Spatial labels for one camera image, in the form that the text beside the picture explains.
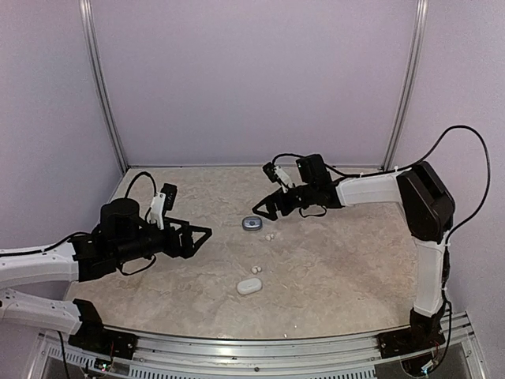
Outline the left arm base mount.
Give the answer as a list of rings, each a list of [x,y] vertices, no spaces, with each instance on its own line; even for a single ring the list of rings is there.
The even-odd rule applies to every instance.
[[[106,328],[95,306],[83,299],[74,299],[79,311],[80,326],[69,335],[69,345],[109,357],[131,360],[138,336]]]

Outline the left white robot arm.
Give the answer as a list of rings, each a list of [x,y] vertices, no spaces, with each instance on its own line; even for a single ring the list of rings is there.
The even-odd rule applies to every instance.
[[[100,209],[93,231],[75,232],[49,246],[1,252],[1,319],[12,324],[76,335],[93,351],[110,344],[110,333],[91,302],[58,301],[17,291],[18,286],[53,281],[88,282],[123,272],[130,261],[155,263],[157,254],[188,259],[211,237],[208,227],[164,215],[155,201],[153,220],[140,216],[131,198],[118,198]]]

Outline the aluminium corner post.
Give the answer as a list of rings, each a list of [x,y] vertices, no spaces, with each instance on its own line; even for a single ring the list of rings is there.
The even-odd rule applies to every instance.
[[[413,24],[413,35],[410,42],[410,49],[406,64],[406,72],[402,82],[398,107],[395,112],[393,129],[387,143],[387,149],[381,169],[389,170],[393,167],[395,154],[398,150],[402,131],[406,122],[409,110],[410,99],[415,85],[417,67],[421,57],[422,45],[425,33],[425,26],[428,16],[428,0],[418,0],[416,2],[416,12]]]
[[[114,157],[119,170],[125,174],[129,169],[129,163],[125,154],[125,149],[114,120],[114,114],[107,91],[103,67],[101,64],[97,34],[95,31],[92,2],[90,0],[80,0],[80,18],[83,26],[84,40],[88,51],[92,77],[95,84],[95,92],[99,102],[99,107],[105,122],[107,134],[110,138]]]

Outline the right aluminium corner post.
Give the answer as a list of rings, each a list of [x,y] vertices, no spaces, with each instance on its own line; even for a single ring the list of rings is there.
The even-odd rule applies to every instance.
[[[418,0],[416,2],[416,12],[413,24],[413,35],[410,42],[410,49],[406,64],[406,72],[402,82],[398,107],[395,112],[393,129],[387,143],[387,149],[381,169],[389,170],[393,167],[395,154],[398,150],[402,131],[406,122],[409,110],[410,99],[415,85],[417,67],[421,57],[422,45],[425,33],[425,26],[428,16],[428,0]]]

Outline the purple earbud charging case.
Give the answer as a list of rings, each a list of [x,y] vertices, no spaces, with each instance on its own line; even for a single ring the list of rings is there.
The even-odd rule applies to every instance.
[[[258,231],[263,227],[263,221],[259,216],[246,216],[241,221],[241,226],[245,231]]]

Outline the white earbud charging case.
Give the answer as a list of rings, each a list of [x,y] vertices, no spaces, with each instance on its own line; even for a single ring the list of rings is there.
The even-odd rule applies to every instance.
[[[238,282],[236,290],[240,295],[251,295],[263,288],[263,282],[258,278],[250,278]]]

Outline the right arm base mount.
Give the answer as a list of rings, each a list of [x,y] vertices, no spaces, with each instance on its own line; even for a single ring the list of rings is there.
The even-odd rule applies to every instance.
[[[446,342],[441,327],[444,308],[431,317],[410,310],[410,323],[405,328],[381,332],[377,341],[382,359],[407,355],[443,345]]]

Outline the left aluminium corner post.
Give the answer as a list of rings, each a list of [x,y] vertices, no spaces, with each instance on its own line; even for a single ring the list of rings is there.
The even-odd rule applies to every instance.
[[[84,40],[88,51],[92,77],[95,84],[95,92],[99,102],[99,107],[105,122],[107,134],[110,138],[114,157],[119,170],[125,174],[129,169],[129,163],[125,154],[125,149],[114,120],[114,114],[107,91],[103,67],[101,64],[97,34],[95,31],[92,2],[90,0],[80,0],[80,18],[83,26]]]

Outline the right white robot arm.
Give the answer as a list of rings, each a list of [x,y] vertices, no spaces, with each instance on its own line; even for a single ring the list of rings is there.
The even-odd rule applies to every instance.
[[[396,205],[417,253],[417,292],[409,325],[398,341],[413,351],[428,343],[445,342],[441,319],[449,306],[446,285],[455,201],[432,166],[422,160],[393,171],[341,173],[334,179],[336,169],[326,164],[322,155],[297,155],[295,159],[299,185],[274,160],[263,165],[263,172],[279,188],[257,203],[252,213],[275,221],[312,206],[327,212],[356,205]]]

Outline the aluminium front rail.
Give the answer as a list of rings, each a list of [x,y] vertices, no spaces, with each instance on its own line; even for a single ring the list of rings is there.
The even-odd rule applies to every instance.
[[[25,378],[406,378],[418,353],[382,357],[378,332],[280,340],[217,340],[137,332],[130,359],[61,344],[41,332]]]

